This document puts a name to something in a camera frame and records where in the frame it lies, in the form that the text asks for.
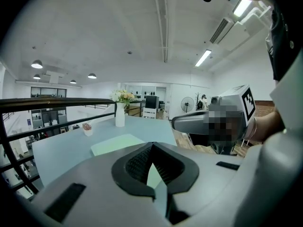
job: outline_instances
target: ceiling light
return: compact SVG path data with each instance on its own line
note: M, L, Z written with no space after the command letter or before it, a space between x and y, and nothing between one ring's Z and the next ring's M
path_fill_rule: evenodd
M42 61L40 60L35 60L33 63L32 63L32 67L36 68L36 69L41 69L43 66L42 66Z
M35 74L34 77L33 77L33 79L39 80L39 79L41 79L41 78L40 78L39 74Z
M244 11L248 8L248 6L251 4L250 0L242 0L236 8L234 9L233 13L234 15L241 17L241 15L244 13Z
M90 79L96 79L96 75L94 73L89 74L88 78Z
M210 55L211 52L212 51L210 51L210 50L206 50L204 55L202 55L202 57L200 58L200 60L197 62L197 64L195 66L197 66L197 67L200 66L205 61L205 59Z

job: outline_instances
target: black vent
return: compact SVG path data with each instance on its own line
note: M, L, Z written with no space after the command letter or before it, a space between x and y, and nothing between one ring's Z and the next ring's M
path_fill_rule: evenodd
M210 39L210 42L212 44L216 41L216 39L219 37L220 33L222 33L227 24L228 21L224 18L219 27L217 28L216 32L214 33L213 37Z

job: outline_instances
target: table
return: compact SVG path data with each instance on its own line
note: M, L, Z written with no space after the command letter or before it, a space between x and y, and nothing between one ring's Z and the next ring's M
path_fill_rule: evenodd
M167 120L125 116L125 127L116 127L113 118L93 124L92 128L93 135L90 137L80 128L33 143L36 167L44 186L78 163L93 157L91 146L119 135L132 134L145 142L177 145Z

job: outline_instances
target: person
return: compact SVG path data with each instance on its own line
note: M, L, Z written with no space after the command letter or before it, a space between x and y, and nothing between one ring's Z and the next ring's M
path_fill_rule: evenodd
M273 68L276 85L291 67L302 47L302 30L291 11L300 0L275 0L273 2L272 26L266 38L266 46ZM263 117L255 117L248 127L244 139L264 142L272 134L282 131L284 125L278 110Z

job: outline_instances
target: ceiling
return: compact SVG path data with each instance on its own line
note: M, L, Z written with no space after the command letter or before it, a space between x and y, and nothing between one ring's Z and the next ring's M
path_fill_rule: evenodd
M213 0L32 0L8 33L14 63L7 67L18 80L49 82L46 71L63 74L60 84L95 83L105 68L152 64L181 65L192 70L206 49L213 50L197 70L212 71L229 52L209 39L237 1ZM44 67L32 68L40 59Z

